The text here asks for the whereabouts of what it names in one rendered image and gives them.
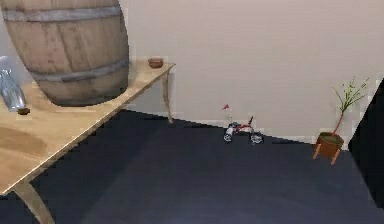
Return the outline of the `large black furniture piece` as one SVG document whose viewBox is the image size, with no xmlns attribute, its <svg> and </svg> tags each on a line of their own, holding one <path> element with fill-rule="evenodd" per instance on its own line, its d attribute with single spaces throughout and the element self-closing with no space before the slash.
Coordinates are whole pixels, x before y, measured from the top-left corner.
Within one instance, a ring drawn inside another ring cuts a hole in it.
<svg viewBox="0 0 384 224">
<path fill-rule="evenodd" d="M 384 210 L 384 79 L 348 146 L 373 201 Z"/>
</svg>

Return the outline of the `small red toy bicycle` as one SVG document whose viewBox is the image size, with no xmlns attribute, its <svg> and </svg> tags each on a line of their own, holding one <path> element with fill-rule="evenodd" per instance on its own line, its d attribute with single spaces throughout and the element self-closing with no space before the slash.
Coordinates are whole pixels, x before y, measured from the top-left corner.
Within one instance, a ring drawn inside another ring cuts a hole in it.
<svg viewBox="0 0 384 224">
<path fill-rule="evenodd" d="M 235 135 L 247 135 L 252 145 L 264 142 L 262 134 L 252 126 L 253 117 L 250 117 L 247 123 L 239 123 L 234 121 L 233 117 L 229 114 L 230 106 L 228 104 L 225 104 L 222 110 L 226 112 L 226 119 L 228 121 L 228 126 L 223 135 L 223 140 L 226 143 L 232 143 Z"/>
</svg>

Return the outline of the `small brown bowl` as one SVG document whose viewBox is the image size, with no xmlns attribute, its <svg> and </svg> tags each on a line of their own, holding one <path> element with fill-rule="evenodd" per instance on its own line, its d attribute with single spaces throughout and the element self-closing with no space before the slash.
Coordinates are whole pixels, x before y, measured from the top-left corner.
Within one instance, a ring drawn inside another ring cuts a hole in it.
<svg viewBox="0 0 384 224">
<path fill-rule="evenodd" d="M 148 64 L 152 69 L 158 69 L 163 66 L 164 60 L 162 58 L 149 58 Z"/>
</svg>

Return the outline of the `light wooden table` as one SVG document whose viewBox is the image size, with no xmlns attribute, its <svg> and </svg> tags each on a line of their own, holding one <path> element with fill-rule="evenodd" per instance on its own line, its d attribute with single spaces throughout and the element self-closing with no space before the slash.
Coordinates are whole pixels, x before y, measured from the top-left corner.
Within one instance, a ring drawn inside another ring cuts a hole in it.
<svg viewBox="0 0 384 224">
<path fill-rule="evenodd" d="M 158 80 L 163 84 L 164 103 L 168 104 L 168 77 L 173 67 L 166 62 L 153 69 L 146 60 L 133 61 L 126 91 L 93 106 L 56 106 L 36 83 L 23 87 L 29 96 L 29 114 L 10 112 L 0 101 L 0 196 L 15 193 L 39 224 L 55 224 L 31 181 Z"/>
</svg>

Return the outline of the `brown wooden barrel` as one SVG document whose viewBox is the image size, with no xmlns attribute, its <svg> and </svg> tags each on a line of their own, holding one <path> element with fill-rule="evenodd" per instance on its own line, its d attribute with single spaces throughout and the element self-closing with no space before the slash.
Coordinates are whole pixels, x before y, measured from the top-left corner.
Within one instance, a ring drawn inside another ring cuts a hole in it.
<svg viewBox="0 0 384 224">
<path fill-rule="evenodd" d="M 0 0 L 0 11 L 18 56 L 52 103 L 89 106 L 127 89 L 119 0 Z"/>
</svg>

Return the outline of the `house plant in brown pot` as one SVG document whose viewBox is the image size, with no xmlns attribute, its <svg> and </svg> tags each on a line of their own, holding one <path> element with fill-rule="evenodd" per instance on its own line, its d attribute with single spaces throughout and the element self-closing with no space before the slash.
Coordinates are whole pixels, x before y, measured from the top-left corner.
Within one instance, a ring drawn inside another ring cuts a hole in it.
<svg viewBox="0 0 384 224">
<path fill-rule="evenodd" d="M 356 84 L 356 79 L 352 78 L 346 84 L 342 84 L 342 91 L 333 88 L 339 100 L 336 109 L 340 112 L 335 128 L 331 132 L 320 132 L 316 143 L 314 144 L 314 153 L 312 159 L 317 159 L 320 155 L 325 155 L 330 159 L 330 165 L 333 166 L 342 151 L 344 139 L 338 134 L 338 130 L 344 119 L 346 111 L 357 101 L 365 97 L 362 92 L 368 87 L 369 79 L 366 78 L 360 85 Z"/>
</svg>

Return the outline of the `clear glass bottle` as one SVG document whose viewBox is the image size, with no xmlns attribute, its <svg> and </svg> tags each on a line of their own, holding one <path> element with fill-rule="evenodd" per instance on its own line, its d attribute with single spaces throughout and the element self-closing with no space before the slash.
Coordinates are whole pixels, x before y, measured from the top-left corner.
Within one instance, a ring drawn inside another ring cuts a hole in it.
<svg viewBox="0 0 384 224">
<path fill-rule="evenodd" d="M 10 112 L 19 115 L 27 115 L 30 112 L 24 92 L 12 76 L 8 56 L 0 56 L 0 96 Z"/>
</svg>

